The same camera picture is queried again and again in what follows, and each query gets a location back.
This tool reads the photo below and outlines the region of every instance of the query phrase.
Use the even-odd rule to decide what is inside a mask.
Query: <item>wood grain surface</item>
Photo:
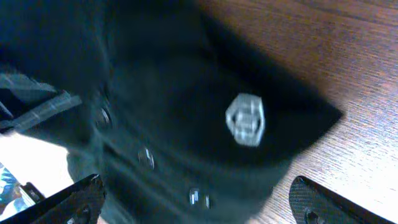
[[[288,196],[305,175],[398,223],[398,1],[205,0],[213,17],[345,112],[298,156],[253,223],[295,223]]]

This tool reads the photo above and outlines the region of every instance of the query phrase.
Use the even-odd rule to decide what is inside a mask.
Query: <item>metal emblem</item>
[[[266,128],[260,97],[240,93],[225,114],[226,124],[238,144],[251,147],[260,145]]]

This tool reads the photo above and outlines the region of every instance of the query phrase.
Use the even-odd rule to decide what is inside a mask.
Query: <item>dark fabric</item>
[[[36,20],[1,14],[14,27],[0,35],[0,49],[39,81],[83,95],[83,105],[23,134],[67,147],[74,181],[103,176],[110,223],[243,223],[261,211],[293,157],[341,116],[188,1],[57,2],[44,1],[45,12],[7,3],[13,15]],[[27,32],[27,24],[50,35]],[[38,49],[26,43],[45,50],[31,59]],[[239,93],[264,102],[258,147],[237,144],[225,123]],[[102,108],[111,126],[98,129]],[[137,159],[144,148],[154,170]],[[210,196],[209,210],[190,205],[191,188]]]

